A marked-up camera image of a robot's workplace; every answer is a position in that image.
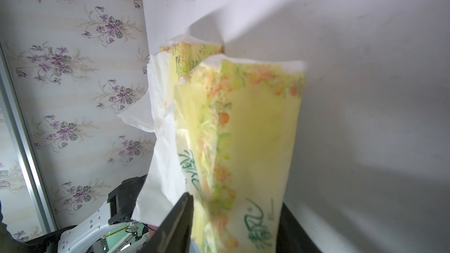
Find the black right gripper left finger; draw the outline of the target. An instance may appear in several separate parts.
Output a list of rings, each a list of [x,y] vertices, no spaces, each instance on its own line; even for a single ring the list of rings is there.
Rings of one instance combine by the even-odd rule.
[[[193,196],[184,193],[141,253],[188,253],[191,247]]]

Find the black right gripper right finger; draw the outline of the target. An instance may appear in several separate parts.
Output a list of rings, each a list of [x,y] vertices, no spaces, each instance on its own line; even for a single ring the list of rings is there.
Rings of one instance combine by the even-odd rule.
[[[321,253],[287,205],[282,205],[276,253]]]

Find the yellow tissue pack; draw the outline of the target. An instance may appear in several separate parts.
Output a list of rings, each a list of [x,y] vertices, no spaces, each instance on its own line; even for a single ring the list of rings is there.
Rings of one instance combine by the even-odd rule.
[[[173,103],[175,86],[207,57],[221,54],[223,45],[190,35],[179,35],[151,55],[147,69],[147,92],[118,116],[144,132],[156,132]]]
[[[274,253],[307,65],[209,56],[174,88],[134,218],[193,196],[200,253]]]

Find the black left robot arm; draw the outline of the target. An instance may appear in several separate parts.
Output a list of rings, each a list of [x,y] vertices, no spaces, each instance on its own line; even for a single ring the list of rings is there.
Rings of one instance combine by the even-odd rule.
[[[147,225],[132,219],[146,176],[124,180],[78,226],[21,241],[1,223],[2,253],[141,253],[151,238]]]

